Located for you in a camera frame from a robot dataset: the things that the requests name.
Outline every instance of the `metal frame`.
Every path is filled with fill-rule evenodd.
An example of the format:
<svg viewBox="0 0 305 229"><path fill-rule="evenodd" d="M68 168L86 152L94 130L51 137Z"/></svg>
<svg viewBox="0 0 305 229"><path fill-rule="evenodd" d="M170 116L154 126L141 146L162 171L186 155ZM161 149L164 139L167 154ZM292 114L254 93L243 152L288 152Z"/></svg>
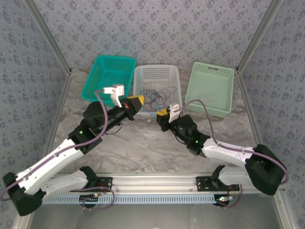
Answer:
<svg viewBox="0 0 305 229"><path fill-rule="evenodd" d="M44 36L44 39L49 44L51 50L53 51L55 57L57 58L59 64L61 65L62 69L65 73L70 72L70 67L63 56L61 49L59 48L57 42L55 41L49 27L47 26L46 22L44 21L43 16L41 15L36 3L33 0L23 0L25 6L28 8L30 14L32 15L34 21L36 22L37 26L39 27L41 33Z"/></svg>
<svg viewBox="0 0 305 229"><path fill-rule="evenodd" d="M60 100L58 102L58 105L57 105L57 109L56 109L56 112L55 112L55 116L54 116L54 119L53 119L53 122L52 122L52 125L51 125L51 129L50 129L47 141L46 141L46 145L43 149L43 154L41 155L42 158L45 157L49 152L51 152L52 145L53 145L55 135L56 135L56 131L57 131L57 127L58 127L58 124L59 124L59 120L60 120L61 113L62 113L62 110L63 110L63 106L65 105L65 101L66 101L67 94L68 94L68 91L69 91L70 83L71 83L71 73L69 72L68 75L67 75L67 79L65 81L65 84L63 85L61 98L60 98Z"/></svg>
<svg viewBox="0 0 305 229"><path fill-rule="evenodd" d="M212 173L147 173L120 172L97 173L98 177L112 177L112 190L116 194L223 194L224 192L198 192L196 177L211 176ZM243 186L245 194L261 194L256 188Z"/></svg>
<svg viewBox="0 0 305 229"><path fill-rule="evenodd" d="M239 87L241 88L246 110L249 115L249 121L251 124L255 141L257 144L263 144L263 139L259 131L253 108L251 106L249 95L246 90L243 77L240 75L240 73L237 74L237 80L239 83ZM292 214L292 208L288 201L288 196L286 194L285 189L278 190L274 196L274 200L284 229L298 229L299 227L296 223L295 217Z"/></svg>
<svg viewBox="0 0 305 229"><path fill-rule="evenodd" d="M246 50L244 51L238 65L237 72L242 73L248 62L250 61L255 49L261 41L264 33L268 29L273 20L278 8L281 6L283 0L271 0L262 19L260 20Z"/></svg>

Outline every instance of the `light green basket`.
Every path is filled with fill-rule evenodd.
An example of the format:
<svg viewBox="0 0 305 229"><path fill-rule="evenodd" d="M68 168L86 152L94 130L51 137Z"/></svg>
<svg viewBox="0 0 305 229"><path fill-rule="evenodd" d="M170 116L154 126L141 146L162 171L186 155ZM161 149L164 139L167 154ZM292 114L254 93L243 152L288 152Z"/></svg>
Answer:
<svg viewBox="0 0 305 229"><path fill-rule="evenodd" d="M200 99L204 102L209 115L224 118L231 112L233 83L232 68L195 62L185 102ZM199 102L189 104L186 109L205 114Z"/></svg>

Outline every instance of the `white connector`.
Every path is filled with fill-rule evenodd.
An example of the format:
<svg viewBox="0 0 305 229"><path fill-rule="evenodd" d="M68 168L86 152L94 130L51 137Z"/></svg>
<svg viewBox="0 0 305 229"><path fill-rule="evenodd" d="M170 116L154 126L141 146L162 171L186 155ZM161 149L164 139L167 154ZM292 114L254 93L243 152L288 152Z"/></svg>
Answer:
<svg viewBox="0 0 305 229"><path fill-rule="evenodd" d="M123 84L114 84L113 87L104 87L104 94L111 94L110 98L114 105L122 107L119 96L123 96L125 94Z"/></svg>
<svg viewBox="0 0 305 229"><path fill-rule="evenodd" d="M169 123L171 123L173 120L176 120L177 118L179 118L180 111L174 112L177 110L179 110L179 104L173 103L170 105L170 120L168 121Z"/></svg>

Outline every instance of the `white basket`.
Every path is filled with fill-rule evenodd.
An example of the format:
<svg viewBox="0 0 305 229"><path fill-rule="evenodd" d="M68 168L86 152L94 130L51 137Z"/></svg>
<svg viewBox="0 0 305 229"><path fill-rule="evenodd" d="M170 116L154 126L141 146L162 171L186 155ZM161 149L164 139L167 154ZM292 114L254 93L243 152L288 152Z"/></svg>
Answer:
<svg viewBox="0 0 305 229"><path fill-rule="evenodd" d="M168 97L164 102L161 98L156 100L156 103L162 107L168 107L175 102L180 107L182 106L179 72L174 65L156 64L136 67L134 70L133 95L143 94L143 90L161 91L161 93L159 92L160 96ZM144 104L136 116L155 120L156 111L150 112L147 109L152 110L149 104Z"/></svg>

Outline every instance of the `marble surface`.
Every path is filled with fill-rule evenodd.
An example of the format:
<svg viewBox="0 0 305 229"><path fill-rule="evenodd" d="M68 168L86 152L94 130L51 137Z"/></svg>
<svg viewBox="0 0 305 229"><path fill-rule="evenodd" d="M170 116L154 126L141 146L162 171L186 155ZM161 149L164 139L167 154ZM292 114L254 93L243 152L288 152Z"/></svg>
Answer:
<svg viewBox="0 0 305 229"><path fill-rule="evenodd" d="M179 69L182 101L185 100L191 70ZM89 101L81 98L88 70L72 71L72 80L58 125L53 148L57 147L82 120ZM198 129L210 134L206 117L200 113L184 111L197 123ZM248 114L237 80L234 81L232 112L224 119L213 117L213 128L220 141L254 146ZM163 133L155 122L143 119L124 120L122 130L115 135L105 135L103 141L90 153L64 168L71 172L81 166L90 166L95 172L213 172L222 161L192 155L173 134Z"/></svg>

